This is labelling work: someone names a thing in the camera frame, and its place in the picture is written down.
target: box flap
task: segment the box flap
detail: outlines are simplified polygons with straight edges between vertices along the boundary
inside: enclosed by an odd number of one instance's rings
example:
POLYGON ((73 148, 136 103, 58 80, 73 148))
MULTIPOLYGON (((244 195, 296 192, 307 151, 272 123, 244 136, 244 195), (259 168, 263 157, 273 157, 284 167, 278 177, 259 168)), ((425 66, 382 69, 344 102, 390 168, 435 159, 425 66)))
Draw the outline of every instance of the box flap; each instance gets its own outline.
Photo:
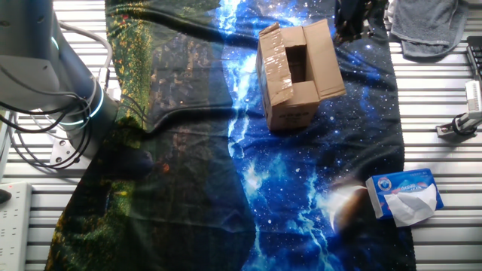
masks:
POLYGON ((316 92, 315 83, 313 81, 305 81, 293 84, 293 97, 283 106, 305 105, 313 102, 318 103, 318 93, 316 92))
POLYGON ((328 21, 304 27, 307 40, 307 80, 315 81, 319 101, 346 93, 328 21))
POLYGON ((270 103, 271 106, 278 105, 293 96, 288 58, 278 23, 268 26, 259 33, 259 48, 270 103))
POLYGON ((285 47, 307 45, 302 26, 283 28, 281 29, 281 36, 283 37, 285 47))

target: gray robot arm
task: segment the gray robot arm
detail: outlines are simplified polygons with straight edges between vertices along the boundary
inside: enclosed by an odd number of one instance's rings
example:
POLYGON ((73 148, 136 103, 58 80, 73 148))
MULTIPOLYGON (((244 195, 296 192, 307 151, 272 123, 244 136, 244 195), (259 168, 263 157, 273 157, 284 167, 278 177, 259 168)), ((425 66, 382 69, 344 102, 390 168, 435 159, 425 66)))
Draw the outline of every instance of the gray robot arm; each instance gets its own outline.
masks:
MULTIPOLYGON (((108 68, 101 69, 102 84, 94 87, 91 72, 63 37, 51 0, 1 1, 0 41, 0 101, 26 111, 52 111, 72 103, 66 93, 91 98, 93 131, 84 155, 92 157, 117 114, 117 103, 105 94, 108 68)), ((72 130, 74 148, 81 147, 78 134, 85 121, 83 114, 70 114, 60 123, 72 130)))

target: galaxy print tapestry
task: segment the galaxy print tapestry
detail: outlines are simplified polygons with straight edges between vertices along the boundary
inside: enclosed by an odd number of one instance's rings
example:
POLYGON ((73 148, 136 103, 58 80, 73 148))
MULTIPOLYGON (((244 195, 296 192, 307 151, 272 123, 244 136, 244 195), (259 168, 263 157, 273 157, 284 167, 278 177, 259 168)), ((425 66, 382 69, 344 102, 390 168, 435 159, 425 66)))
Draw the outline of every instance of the galaxy print tapestry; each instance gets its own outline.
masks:
POLYGON ((336 48, 347 94, 306 129, 267 129, 259 31, 326 18, 333 34, 333 15, 334 0, 107 0, 120 109, 46 269, 415 270, 410 228, 354 188, 404 165, 381 11, 373 38, 336 48))

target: gray towel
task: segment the gray towel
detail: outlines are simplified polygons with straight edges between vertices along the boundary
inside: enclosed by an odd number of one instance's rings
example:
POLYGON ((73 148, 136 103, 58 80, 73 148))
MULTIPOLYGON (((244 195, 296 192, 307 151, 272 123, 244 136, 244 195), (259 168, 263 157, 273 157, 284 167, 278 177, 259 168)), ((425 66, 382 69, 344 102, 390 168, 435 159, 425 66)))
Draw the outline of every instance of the gray towel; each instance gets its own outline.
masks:
POLYGON ((467 13, 462 0, 400 0, 392 34, 401 39, 405 56, 444 56, 460 42, 467 13))

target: white tissue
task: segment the white tissue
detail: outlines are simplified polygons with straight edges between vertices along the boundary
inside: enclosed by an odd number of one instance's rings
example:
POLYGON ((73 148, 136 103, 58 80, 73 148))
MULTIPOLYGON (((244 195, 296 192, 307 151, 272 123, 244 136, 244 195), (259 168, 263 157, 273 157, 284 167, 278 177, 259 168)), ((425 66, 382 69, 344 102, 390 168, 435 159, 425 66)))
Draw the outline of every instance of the white tissue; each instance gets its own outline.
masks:
POLYGON ((385 195, 386 203, 393 214, 397 227, 410 226, 430 218, 437 205, 437 188, 430 184, 417 192, 400 192, 385 195))

